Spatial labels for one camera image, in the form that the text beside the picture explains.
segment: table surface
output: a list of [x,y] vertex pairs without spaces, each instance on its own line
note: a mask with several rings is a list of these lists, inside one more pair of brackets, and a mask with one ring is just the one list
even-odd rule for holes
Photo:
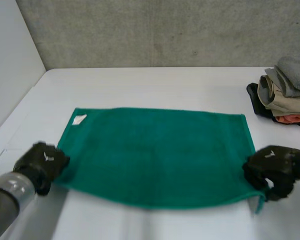
[[[76,107],[244,114],[256,149],[300,149],[300,127],[254,114],[246,86],[264,67],[86,68],[46,72],[0,128],[0,174],[32,143],[57,144]],[[252,215],[247,201],[196,210],[143,210],[53,186],[2,240],[300,240],[300,182]]]

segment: green towel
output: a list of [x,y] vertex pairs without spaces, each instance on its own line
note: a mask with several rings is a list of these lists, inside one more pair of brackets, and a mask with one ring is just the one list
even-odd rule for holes
[[132,206],[191,209],[264,195],[244,178],[255,152],[244,115],[76,108],[58,147],[70,156],[58,184]]

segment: towel label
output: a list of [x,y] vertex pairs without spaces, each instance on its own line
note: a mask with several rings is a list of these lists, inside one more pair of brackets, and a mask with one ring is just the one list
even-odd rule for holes
[[86,118],[86,116],[87,114],[75,116],[72,125],[79,125]]

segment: gray robot arm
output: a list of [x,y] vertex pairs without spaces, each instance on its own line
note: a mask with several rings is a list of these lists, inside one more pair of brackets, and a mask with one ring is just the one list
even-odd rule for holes
[[0,176],[0,237],[36,194],[33,183],[18,172]]
[[15,163],[12,172],[0,176],[0,237],[35,194],[48,194],[51,182],[61,174],[69,160],[53,145],[38,142]]

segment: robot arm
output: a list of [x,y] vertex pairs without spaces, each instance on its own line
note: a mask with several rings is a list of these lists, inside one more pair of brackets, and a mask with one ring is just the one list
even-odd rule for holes
[[300,150],[267,146],[249,157],[242,168],[245,179],[255,189],[265,191],[266,200],[278,201],[287,198],[300,180]]
[[69,164],[70,158],[52,145],[36,143],[0,176],[0,236],[35,197],[49,193],[51,182]]

